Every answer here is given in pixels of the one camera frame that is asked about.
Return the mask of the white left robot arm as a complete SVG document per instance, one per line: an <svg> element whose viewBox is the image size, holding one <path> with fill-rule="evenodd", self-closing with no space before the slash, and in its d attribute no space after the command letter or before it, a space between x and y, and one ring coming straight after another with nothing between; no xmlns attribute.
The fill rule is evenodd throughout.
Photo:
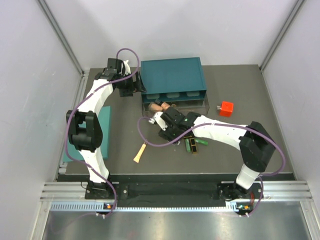
<svg viewBox="0 0 320 240"><path fill-rule="evenodd" d="M76 110L69 110L66 114L67 140L82 156L81 162L89 171L86 190L90 193L96 191L105 199L113 194L114 187L107 182L110 172L101 151L103 130L98 115L115 89L121 97L146 91L139 71L132 72L128 60L109 58L107 66L95 76L84 101Z"/></svg>

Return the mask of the dark green mascara tube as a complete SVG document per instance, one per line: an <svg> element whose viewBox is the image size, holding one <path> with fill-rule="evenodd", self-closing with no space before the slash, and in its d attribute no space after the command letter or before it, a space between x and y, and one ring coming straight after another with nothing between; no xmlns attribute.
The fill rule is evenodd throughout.
<svg viewBox="0 0 320 240"><path fill-rule="evenodd" d="M192 150L191 150L191 146L190 146L190 141L189 141L189 139L186 138L186 139L184 140L184 142L185 142L186 151L187 151L188 153L191 153Z"/></svg>

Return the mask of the clear acrylic drawer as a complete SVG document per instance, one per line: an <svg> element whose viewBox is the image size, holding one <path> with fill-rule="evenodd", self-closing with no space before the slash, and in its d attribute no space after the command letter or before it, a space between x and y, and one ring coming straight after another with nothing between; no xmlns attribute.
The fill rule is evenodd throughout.
<svg viewBox="0 0 320 240"><path fill-rule="evenodd" d="M189 112L198 113L201 115L207 115L210 109L208 100L205 99L195 99L195 100L179 100L179 101L165 101L170 104L173 108L178 110L179 112L186 115ZM142 115L144 117L151 118L155 113L154 111L149 110L149 104L156 103L156 100L152 100L151 102L143 102L142 105Z"/></svg>

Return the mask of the BB cream bottle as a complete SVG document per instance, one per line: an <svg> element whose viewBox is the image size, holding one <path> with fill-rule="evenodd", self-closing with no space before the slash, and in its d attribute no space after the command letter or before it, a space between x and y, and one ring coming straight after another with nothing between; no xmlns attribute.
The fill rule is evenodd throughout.
<svg viewBox="0 0 320 240"><path fill-rule="evenodd" d="M153 112L161 112L163 110L163 108L160 105L156 104L155 102L151 102L148 105L148 109Z"/></svg>

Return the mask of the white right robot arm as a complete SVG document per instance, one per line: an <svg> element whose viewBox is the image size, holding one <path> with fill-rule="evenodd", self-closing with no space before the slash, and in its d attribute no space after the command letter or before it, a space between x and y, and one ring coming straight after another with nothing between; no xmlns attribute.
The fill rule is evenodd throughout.
<svg viewBox="0 0 320 240"><path fill-rule="evenodd" d="M250 125L232 125L210 119L196 112L184 115L173 107L156 112L149 120L158 125L158 135L168 142L181 136L206 138L227 144L240 151L243 165L233 187L222 193L227 200L245 198L252 191L252 185L260 174L264 173L276 148L264 127L258 122Z"/></svg>

